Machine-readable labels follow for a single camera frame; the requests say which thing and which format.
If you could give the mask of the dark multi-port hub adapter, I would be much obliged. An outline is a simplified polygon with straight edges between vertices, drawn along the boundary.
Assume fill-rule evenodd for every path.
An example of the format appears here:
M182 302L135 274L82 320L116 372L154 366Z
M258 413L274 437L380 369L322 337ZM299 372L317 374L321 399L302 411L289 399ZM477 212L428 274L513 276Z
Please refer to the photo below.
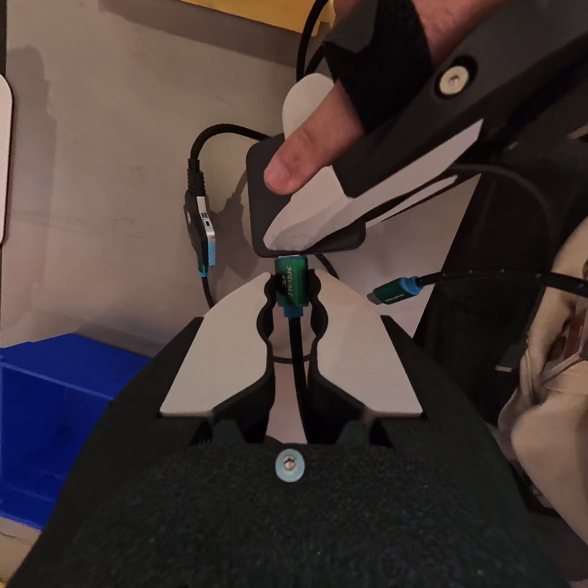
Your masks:
M290 202L290 195L275 195L265 185L263 173L275 152L284 143L283 134L266 138L253 145L246 156L247 193L251 225L252 247L261 258L294 256L297 254L332 254L353 251L360 247L366 237L362 220L356 220L330 235L327 235L304 251L270 250L264 244L265 234L283 208Z

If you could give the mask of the person's right hand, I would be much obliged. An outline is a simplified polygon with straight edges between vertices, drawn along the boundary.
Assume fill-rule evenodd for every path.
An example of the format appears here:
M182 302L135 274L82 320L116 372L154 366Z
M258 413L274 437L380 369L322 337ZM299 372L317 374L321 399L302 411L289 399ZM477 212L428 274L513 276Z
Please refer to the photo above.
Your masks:
M294 194L404 108L467 35L507 1L335 1L325 44L334 86L264 172L275 194Z

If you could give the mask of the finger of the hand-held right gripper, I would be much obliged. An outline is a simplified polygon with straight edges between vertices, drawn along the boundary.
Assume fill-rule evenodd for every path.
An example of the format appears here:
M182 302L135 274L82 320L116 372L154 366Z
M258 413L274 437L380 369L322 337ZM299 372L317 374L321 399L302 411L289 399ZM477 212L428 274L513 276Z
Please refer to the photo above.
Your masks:
M423 187L477 141L482 126L480 119L355 198L345 195L333 166L321 169L277 214L264 245L271 251L305 251L371 210Z
M313 73L290 89L283 102L282 126L285 138L291 136L320 106L334 86L331 78Z

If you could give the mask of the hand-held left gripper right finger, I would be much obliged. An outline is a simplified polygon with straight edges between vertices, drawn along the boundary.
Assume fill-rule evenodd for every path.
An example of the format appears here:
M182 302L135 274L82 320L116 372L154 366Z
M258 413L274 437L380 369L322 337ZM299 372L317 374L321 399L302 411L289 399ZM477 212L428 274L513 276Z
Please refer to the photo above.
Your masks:
M349 422L418 418L421 403L376 306L325 270L308 275L314 339L307 441L334 443Z

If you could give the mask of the yellow plastic bin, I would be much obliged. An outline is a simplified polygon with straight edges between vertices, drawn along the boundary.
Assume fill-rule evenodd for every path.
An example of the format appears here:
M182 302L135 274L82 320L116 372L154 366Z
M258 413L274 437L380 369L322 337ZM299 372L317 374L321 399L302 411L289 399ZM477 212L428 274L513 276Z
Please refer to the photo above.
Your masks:
M314 1L184 1L286 31L303 33Z

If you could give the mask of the blue plastic bin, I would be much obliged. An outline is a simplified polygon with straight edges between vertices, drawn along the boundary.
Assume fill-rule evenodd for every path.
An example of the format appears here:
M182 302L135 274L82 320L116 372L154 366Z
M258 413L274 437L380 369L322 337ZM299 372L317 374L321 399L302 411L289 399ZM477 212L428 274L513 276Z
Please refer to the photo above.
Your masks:
M1 349L1 517L42 530L78 453L150 361L77 334Z

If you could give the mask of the person's torso in cream hoodie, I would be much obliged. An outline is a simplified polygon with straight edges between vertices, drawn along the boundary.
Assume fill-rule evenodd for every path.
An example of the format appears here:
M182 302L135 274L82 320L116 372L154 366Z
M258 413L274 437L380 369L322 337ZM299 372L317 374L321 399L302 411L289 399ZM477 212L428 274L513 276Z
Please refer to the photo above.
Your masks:
M577 296L546 288L527 335L519 383L498 428L540 495L587 543L587 361L544 380L549 351Z

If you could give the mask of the grey desk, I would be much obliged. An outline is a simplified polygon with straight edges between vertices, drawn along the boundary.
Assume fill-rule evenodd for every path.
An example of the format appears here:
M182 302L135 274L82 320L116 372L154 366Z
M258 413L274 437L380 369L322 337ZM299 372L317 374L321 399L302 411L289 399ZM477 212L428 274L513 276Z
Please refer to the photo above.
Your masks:
M208 310L183 217L199 133L276 135L299 34L182 1L7 1L1 346L153 357Z

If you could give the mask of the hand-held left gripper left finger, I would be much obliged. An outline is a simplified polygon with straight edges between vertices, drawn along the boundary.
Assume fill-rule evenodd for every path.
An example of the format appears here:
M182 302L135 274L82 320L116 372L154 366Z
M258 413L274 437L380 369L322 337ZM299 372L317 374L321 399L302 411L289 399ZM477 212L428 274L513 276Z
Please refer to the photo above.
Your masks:
M263 273L203 317L159 412L211 426L235 422L249 443L263 443L275 402L275 276Z

